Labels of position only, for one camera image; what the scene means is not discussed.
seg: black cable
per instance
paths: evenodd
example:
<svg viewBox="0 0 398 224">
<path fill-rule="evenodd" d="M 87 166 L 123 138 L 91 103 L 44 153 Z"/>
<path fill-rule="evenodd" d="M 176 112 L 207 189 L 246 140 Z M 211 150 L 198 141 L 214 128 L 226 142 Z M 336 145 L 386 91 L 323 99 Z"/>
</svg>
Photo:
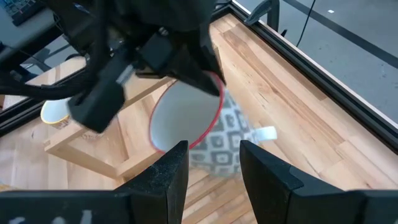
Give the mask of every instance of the black cable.
<svg viewBox="0 0 398 224">
<path fill-rule="evenodd" d="M 84 73 L 60 86 L 34 86 L 21 83 L 8 74 L 0 77 L 7 86 L 0 86 L 0 94 L 23 95 L 41 100 L 59 100 L 77 95 L 90 89 L 97 79 L 97 73 L 109 57 L 108 48 L 108 0 L 96 0 L 96 25 L 93 56 L 88 62 L 87 73 Z"/>
<path fill-rule="evenodd" d="M 297 44 L 296 44 L 296 47 L 299 46 L 299 44 L 300 44 L 300 42 L 301 42 L 301 39 L 303 38 L 304 31 L 305 31 L 305 28 L 307 27 L 307 23 L 308 23 L 308 20 L 309 20 L 309 18 L 310 18 L 310 14 L 311 14 L 311 12 L 312 12 L 312 8 L 313 8 L 313 5 L 315 4 L 315 1 L 316 1 L 316 0 L 313 0 L 313 2 L 312 2 L 310 11 L 308 12 L 307 19 L 305 20 L 305 24 L 304 24 L 304 27 L 303 27 L 303 31 L 301 32 L 301 35 L 300 35 L 300 38 L 299 38 L 299 40 L 298 40 L 298 42 L 297 42 Z"/>
</svg>

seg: wooden frame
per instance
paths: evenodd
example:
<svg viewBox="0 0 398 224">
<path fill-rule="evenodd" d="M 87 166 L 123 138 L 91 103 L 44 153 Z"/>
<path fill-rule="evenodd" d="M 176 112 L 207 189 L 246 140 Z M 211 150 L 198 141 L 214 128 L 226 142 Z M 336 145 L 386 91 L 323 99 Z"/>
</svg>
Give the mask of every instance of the wooden frame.
<svg viewBox="0 0 398 224">
<path fill-rule="evenodd" d="M 125 86 L 126 102 L 122 108 L 125 109 L 133 103 L 143 99 L 162 85 L 171 81 L 171 78 L 161 80 L 138 79 L 132 77 Z M 64 159 L 73 164 L 82 166 L 104 176 L 117 179 L 120 177 L 134 177 L 149 165 L 153 164 L 161 154 L 151 151 L 143 153 L 138 157 L 132 157 L 117 167 L 111 166 L 81 150 L 70 146 L 69 143 L 81 136 L 87 129 L 72 122 L 65 128 L 57 131 L 44 142 L 45 152 Z"/>
</svg>

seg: mug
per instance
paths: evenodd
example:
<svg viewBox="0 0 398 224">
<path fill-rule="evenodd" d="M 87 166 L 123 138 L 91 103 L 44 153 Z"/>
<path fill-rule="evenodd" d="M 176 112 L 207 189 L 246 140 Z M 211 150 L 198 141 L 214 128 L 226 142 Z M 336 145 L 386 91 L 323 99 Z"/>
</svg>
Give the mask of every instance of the mug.
<svg viewBox="0 0 398 224">
<path fill-rule="evenodd" d="M 68 100 L 47 100 L 40 112 L 40 117 L 45 124 L 49 124 L 57 129 L 62 129 L 70 123 L 71 117 L 68 110 Z M 98 134 L 94 131 L 87 131 L 81 137 L 85 140 L 95 140 L 100 138 L 103 133 Z"/>
<path fill-rule="evenodd" d="M 258 131 L 249 125 L 223 82 L 215 74 L 212 77 L 220 96 L 209 95 L 181 81 L 170 85 L 150 117 L 149 140 L 161 153 L 181 140 L 188 140 L 190 167 L 231 177 L 240 173 L 240 141 L 257 144 Z M 261 129 L 261 140 L 271 132 L 270 128 Z"/>
</svg>

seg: paper cup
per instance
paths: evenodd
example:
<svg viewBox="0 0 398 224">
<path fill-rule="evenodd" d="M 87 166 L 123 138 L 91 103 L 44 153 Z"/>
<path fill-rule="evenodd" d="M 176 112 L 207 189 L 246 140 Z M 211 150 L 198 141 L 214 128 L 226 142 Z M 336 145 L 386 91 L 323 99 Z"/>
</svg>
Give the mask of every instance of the paper cup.
<svg viewBox="0 0 398 224">
<path fill-rule="evenodd" d="M 70 123 L 69 110 L 67 106 L 69 98 L 62 100 L 47 100 L 40 112 L 42 121 L 57 129 L 62 129 Z M 81 137 L 86 140 L 95 140 L 100 138 L 103 133 L 98 134 L 94 131 L 87 131 Z"/>
<path fill-rule="evenodd" d="M 163 153 L 188 140 L 191 167 L 230 177 L 240 172 L 240 141 L 257 144 L 257 137 L 222 81 L 214 78 L 220 96 L 180 81 L 169 86 L 152 112 L 149 139 Z"/>
</svg>

